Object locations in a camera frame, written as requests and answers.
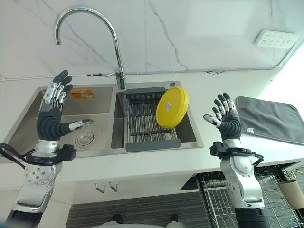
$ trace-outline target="double sink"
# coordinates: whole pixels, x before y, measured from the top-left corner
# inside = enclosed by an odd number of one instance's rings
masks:
[[[181,86],[180,82],[130,83],[128,89]],[[72,144],[77,149],[76,157],[92,157],[128,153],[126,143],[130,140],[128,130],[128,103],[126,92],[118,90],[116,84],[84,85],[78,88],[90,88],[95,96],[93,100],[77,101],[69,93],[65,103],[62,122],[74,122],[92,119],[94,123],[86,128],[61,137],[60,144]],[[8,134],[5,142],[20,153],[26,153],[35,147],[37,140],[36,117],[45,88],[38,88],[34,101],[29,104],[25,115],[20,116]],[[175,127],[175,138],[180,139],[178,149],[202,147],[203,143],[191,114],[190,108]]]

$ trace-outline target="white countertop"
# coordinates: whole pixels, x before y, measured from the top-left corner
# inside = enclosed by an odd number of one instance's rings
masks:
[[[277,71],[272,70],[226,72],[217,75],[187,73],[127,76],[129,83],[179,80],[189,92],[189,106],[205,147],[76,158],[72,162],[64,162],[62,172],[57,177],[57,183],[101,179],[113,181],[134,179],[143,175],[150,177],[159,174],[191,174],[219,170],[220,160],[210,156],[209,147],[213,142],[221,140],[220,134],[216,128],[205,122],[202,116],[207,113],[212,114],[213,100],[218,93],[227,92],[233,98],[237,96],[259,98],[276,74]],[[0,83],[1,142],[15,122],[20,119],[20,113],[33,99],[36,89],[40,86],[48,86],[50,81],[51,79],[46,78]],[[114,77],[107,79],[75,77],[73,79],[74,85],[111,83],[115,83]],[[289,103],[297,107],[292,98]],[[248,134],[243,134],[241,141],[245,148],[264,155],[265,161],[262,165],[298,162],[304,157],[304,147],[300,145],[253,137]],[[13,163],[0,164],[0,189],[17,188],[23,180],[23,170],[19,166]]]

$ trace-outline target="cabinet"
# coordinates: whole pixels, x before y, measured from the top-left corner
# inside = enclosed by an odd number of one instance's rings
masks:
[[[90,180],[61,183],[55,186],[52,200],[67,204],[80,204],[174,194],[179,193],[181,187],[190,177],[191,174],[159,175],[131,180]],[[117,184],[117,192],[110,188],[110,182],[112,182],[113,187],[116,187]],[[101,189],[105,185],[105,193],[96,190],[95,183]]]

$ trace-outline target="sticker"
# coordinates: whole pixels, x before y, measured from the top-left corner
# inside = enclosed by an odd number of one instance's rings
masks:
[[[165,109],[167,110],[167,112],[170,111],[170,109],[171,109],[171,104],[170,104],[169,101],[165,104]]]
[[[93,91],[90,88],[71,89],[75,101],[90,101],[95,100]]]

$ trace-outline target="sink drain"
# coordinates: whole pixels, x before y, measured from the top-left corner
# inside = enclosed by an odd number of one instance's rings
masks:
[[[75,138],[75,144],[80,147],[89,146],[95,140],[95,134],[92,131],[79,133]]]

